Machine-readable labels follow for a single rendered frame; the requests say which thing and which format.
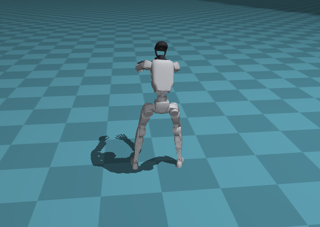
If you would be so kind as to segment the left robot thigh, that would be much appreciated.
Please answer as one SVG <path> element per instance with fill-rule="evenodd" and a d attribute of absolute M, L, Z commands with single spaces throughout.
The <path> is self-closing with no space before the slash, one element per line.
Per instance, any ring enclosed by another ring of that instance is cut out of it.
<path fill-rule="evenodd" d="M 139 137 L 144 137 L 146 135 L 146 124 L 149 121 L 150 117 L 154 114 L 154 112 L 155 104 L 148 102 L 143 105 L 138 123 L 138 128 L 140 128 Z"/>

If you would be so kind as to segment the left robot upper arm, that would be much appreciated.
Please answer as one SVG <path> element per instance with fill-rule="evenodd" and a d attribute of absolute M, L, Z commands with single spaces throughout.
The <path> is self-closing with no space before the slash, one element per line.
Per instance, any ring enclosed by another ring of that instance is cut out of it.
<path fill-rule="evenodd" d="M 150 62 L 149 60 L 144 60 L 143 62 L 141 62 L 140 64 L 135 66 L 135 69 L 138 72 L 142 72 L 143 70 L 149 70 L 152 67 L 152 62 Z"/>

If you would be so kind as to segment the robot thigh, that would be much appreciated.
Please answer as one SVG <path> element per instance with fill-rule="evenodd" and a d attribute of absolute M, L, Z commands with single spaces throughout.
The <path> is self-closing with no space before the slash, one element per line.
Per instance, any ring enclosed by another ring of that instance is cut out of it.
<path fill-rule="evenodd" d="M 176 102 L 172 102 L 169 104 L 169 114 L 173 122 L 172 133 L 176 136 L 179 136 L 179 127 L 181 127 L 181 120 L 179 106 Z"/>
<path fill-rule="evenodd" d="M 155 104 L 148 102 L 143 105 L 138 123 L 138 128 L 140 128 L 139 137 L 144 137 L 146 135 L 146 124 L 149 121 L 150 117 L 154 114 L 154 112 Z"/>

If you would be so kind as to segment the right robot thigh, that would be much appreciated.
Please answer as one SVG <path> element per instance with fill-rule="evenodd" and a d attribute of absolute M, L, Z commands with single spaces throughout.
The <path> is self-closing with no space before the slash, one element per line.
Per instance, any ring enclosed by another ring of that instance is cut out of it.
<path fill-rule="evenodd" d="M 172 102 L 169 104 L 169 114 L 173 122 L 172 133 L 176 136 L 179 136 L 179 127 L 181 127 L 181 120 L 179 106 L 176 102 Z"/>

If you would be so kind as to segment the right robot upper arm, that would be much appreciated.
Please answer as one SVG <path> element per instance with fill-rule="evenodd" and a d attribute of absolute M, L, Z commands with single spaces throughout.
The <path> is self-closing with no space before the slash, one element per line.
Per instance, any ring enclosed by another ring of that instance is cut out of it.
<path fill-rule="evenodd" d="M 179 62 L 174 62 L 174 72 L 177 73 L 177 71 L 179 71 L 181 68 L 180 68 L 180 64 Z"/>

